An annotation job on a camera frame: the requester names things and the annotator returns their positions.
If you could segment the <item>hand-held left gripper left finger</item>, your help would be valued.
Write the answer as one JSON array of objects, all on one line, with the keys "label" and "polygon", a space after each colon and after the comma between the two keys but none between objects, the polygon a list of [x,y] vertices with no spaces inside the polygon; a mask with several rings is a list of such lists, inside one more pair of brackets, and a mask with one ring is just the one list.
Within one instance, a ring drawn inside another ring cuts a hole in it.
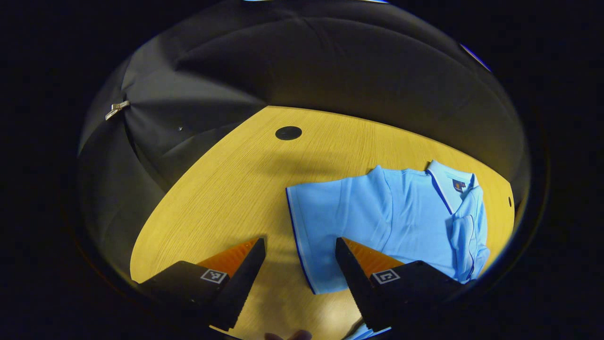
[{"label": "hand-held left gripper left finger", "polygon": [[265,257],[265,239],[253,238],[198,263],[177,261],[138,287],[166,312],[229,331]]}]

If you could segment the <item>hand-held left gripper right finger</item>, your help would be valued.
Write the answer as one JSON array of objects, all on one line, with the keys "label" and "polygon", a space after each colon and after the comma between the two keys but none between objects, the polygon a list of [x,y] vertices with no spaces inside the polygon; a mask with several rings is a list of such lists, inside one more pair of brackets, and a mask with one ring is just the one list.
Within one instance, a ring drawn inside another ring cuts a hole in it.
[{"label": "hand-held left gripper right finger", "polygon": [[347,238],[335,241],[335,258],[373,331],[410,331],[435,321],[465,289],[425,261],[405,264]]}]

